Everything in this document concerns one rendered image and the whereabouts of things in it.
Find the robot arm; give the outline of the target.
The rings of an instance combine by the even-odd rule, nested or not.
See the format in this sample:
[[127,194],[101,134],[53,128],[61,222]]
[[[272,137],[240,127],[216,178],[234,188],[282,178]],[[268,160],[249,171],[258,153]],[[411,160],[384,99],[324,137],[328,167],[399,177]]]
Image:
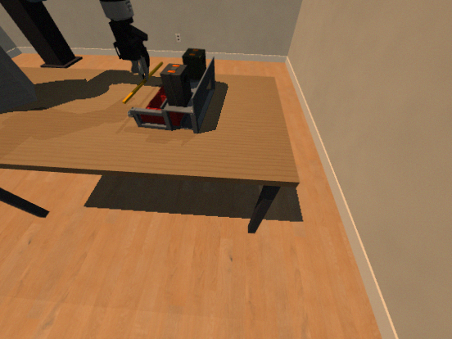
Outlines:
[[[26,0],[29,2],[40,2],[47,0]],[[102,9],[108,19],[112,20],[127,20],[134,16],[133,8],[130,0],[99,0]],[[140,29],[130,25],[131,32],[136,34],[142,41],[148,41],[147,34]]]

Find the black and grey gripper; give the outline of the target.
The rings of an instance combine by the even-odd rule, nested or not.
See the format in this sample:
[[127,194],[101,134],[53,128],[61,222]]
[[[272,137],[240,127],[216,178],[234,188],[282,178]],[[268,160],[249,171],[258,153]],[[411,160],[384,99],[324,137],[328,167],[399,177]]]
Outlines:
[[[136,34],[131,32],[129,24],[133,23],[133,17],[127,20],[112,20],[109,22],[116,42],[113,43],[119,59],[132,62],[131,71],[133,74],[139,74],[142,80],[148,81],[150,57],[143,41]],[[118,37],[119,36],[119,37]],[[128,44],[127,44],[128,43]],[[131,44],[130,44],[131,43]],[[117,49],[120,52],[120,55]],[[141,57],[142,56],[142,57]],[[139,67],[139,64],[140,67]],[[145,78],[144,78],[145,74]]]

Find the yellow long bar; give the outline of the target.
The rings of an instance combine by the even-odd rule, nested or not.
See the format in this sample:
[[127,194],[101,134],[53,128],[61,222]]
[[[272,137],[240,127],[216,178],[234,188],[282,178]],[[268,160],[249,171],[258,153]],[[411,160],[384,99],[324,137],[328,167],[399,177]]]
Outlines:
[[[163,62],[161,62],[150,74],[148,79],[150,79],[154,73],[163,65]],[[124,104],[127,103],[127,101],[146,83],[146,78],[122,101]]]

